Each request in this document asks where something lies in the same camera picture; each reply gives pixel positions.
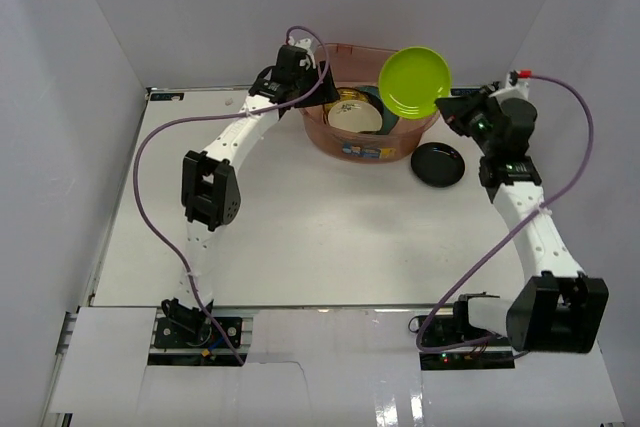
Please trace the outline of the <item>yellow patterned black plate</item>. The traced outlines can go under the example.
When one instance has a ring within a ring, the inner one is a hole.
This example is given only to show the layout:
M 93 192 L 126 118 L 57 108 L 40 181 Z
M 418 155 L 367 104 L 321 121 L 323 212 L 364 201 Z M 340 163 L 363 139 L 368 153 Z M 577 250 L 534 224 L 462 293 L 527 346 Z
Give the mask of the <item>yellow patterned black plate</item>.
M 339 94 L 339 102 L 342 101 L 362 101 L 367 102 L 368 97 L 364 92 L 349 87 L 340 87 L 337 89 Z

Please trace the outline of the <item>beige ceramic plate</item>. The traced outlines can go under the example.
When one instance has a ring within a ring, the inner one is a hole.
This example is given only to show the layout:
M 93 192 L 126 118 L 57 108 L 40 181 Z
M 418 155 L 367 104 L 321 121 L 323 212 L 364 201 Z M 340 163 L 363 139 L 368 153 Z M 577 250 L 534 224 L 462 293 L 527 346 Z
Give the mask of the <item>beige ceramic plate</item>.
M 383 125 L 380 112 L 373 105 L 360 100 L 336 103 L 327 114 L 327 122 L 333 128 L 352 133 L 377 132 Z

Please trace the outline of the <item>lime green plate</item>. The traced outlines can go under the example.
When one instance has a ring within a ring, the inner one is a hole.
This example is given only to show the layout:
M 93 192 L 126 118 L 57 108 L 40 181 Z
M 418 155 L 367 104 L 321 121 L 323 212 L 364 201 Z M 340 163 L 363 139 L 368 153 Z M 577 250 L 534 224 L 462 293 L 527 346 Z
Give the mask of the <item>lime green plate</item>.
M 452 77 L 445 59 L 423 46 L 401 49 L 383 64 L 378 88 L 384 105 L 396 116 L 409 120 L 437 111 L 436 101 L 448 97 Z

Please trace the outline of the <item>dark teal ceramic plate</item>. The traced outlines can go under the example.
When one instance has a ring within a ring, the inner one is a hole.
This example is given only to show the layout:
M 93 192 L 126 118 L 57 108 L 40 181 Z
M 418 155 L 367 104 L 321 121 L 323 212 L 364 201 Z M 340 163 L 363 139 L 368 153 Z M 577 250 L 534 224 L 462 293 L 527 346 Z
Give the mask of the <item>dark teal ceramic plate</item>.
M 377 86 L 363 85 L 357 86 L 356 90 L 362 92 L 381 115 L 382 126 L 378 129 L 376 135 L 388 135 L 396 126 L 399 117 L 392 113 L 381 99 L 380 91 Z

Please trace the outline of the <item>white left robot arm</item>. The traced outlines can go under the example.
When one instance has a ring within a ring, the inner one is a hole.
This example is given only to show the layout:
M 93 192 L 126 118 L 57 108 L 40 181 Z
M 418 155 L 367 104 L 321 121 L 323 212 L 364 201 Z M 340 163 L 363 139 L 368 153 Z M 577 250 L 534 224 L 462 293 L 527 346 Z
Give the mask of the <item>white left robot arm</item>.
M 205 286 L 207 242 L 239 213 L 237 173 L 258 140 L 290 109 L 336 100 L 338 91 L 328 61 L 318 61 L 310 38 L 289 39 L 275 64 L 258 74 L 232 122 L 201 150 L 188 151 L 182 161 L 180 200 L 188 229 L 185 252 L 173 246 L 183 266 L 179 291 L 161 303 L 163 320 L 181 346 L 239 342 L 212 322 L 213 294 Z

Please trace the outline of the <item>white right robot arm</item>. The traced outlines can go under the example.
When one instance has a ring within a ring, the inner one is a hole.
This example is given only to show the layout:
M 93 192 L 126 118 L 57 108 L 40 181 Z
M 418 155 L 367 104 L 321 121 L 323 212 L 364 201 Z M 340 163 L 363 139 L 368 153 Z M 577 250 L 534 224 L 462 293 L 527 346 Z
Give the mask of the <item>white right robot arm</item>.
M 494 335 L 519 352 L 589 353 L 609 291 L 603 279 L 586 275 L 572 257 L 548 210 L 541 177 L 527 153 L 535 107 L 512 89 L 441 98 L 436 106 L 455 133 L 481 149 L 480 183 L 509 230 L 507 239 L 525 278 L 513 299 L 460 296 L 453 307 L 453 337 L 466 346 Z

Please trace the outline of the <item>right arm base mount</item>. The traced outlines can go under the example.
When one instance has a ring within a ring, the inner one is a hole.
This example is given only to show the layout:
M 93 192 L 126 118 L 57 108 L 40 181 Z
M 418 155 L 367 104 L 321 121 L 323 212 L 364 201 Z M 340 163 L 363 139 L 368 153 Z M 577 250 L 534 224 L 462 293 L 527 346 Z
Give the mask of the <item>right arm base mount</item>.
M 437 316 L 426 328 L 420 345 L 423 348 L 440 348 L 453 344 L 463 343 L 467 340 L 483 338 L 489 333 L 474 327 L 459 327 L 452 315 Z M 509 342 L 503 337 L 493 337 L 489 342 L 473 346 L 465 346 L 471 354 L 479 355 L 489 347 L 509 348 Z

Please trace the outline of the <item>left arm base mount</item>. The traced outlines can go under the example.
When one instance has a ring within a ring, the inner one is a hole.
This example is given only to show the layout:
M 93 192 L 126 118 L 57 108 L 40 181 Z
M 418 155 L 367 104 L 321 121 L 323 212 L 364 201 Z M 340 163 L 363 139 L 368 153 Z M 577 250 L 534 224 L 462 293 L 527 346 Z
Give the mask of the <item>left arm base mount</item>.
M 217 316 L 217 328 L 198 307 L 185 307 L 177 299 L 163 300 L 160 310 L 151 343 L 155 349 L 201 349 L 213 354 L 229 346 L 241 347 L 243 319 L 239 316 Z

